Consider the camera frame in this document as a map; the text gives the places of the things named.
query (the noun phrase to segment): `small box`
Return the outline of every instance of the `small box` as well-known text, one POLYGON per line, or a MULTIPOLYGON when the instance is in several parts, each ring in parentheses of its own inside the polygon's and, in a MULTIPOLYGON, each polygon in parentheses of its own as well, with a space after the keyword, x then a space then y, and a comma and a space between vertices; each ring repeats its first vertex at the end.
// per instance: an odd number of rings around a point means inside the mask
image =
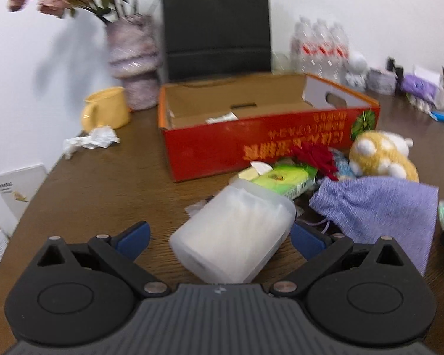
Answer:
POLYGON ((175 181, 272 163, 303 141, 346 149, 376 127, 374 99, 314 75, 259 73, 166 84, 159 127, 175 181), (237 120, 206 123, 232 112, 237 120))
POLYGON ((0 174, 0 194, 18 220, 45 178, 46 169, 42 164, 0 174))
POLYGON ((369 70, 367 88, 379 94, 393 96, 396 90, 396 75, 388 70, 369 70))

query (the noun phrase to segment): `green snack package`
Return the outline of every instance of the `green snack package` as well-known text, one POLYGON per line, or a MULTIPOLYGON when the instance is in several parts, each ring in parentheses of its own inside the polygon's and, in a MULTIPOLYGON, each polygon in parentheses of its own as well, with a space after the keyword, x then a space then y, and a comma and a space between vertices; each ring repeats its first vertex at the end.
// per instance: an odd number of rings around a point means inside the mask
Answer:
POLYGON ((252 180, 273 192, 295 199, 315 183, 317 169, 307 164, 299 167, 278 166, 252 180))

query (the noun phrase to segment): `cardboard box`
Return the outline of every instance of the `cardboard box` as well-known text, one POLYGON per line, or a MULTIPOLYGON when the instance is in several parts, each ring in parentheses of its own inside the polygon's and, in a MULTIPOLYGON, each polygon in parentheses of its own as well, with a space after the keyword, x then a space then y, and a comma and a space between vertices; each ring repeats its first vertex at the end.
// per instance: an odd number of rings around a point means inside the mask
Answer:
POLYGON ((183 181, 274 162, 302 141, 349 148, 379 113, 374 99, 328 80, 261 73, 164 85, 159 127, 173 179, 183 181), (205 123, 229 112, 238 120, 205 123))

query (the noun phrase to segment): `knitted vase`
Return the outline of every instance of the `knitted vase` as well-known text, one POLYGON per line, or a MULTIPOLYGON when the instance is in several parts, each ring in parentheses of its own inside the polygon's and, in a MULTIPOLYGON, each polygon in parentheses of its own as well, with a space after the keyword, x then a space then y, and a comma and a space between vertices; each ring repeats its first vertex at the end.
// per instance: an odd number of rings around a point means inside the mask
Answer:
POLYGON ((157 104, 160 83, 156 73, 161 58, 150 15, 132 15, 107 25, 112 76, 122 80, 133 111, 157 104))

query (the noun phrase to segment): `stuffed toy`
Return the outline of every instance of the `stuffed toy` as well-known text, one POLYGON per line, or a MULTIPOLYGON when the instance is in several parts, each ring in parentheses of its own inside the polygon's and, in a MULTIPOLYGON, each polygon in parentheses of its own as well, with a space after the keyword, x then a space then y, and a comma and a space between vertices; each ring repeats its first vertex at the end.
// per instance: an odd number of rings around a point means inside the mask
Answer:
POLYGON ((349 166, 356 176, 392 176, 419 182, 418 171, 408 160, 411 139, 388 132, 367 131, 356 139, 349 166))

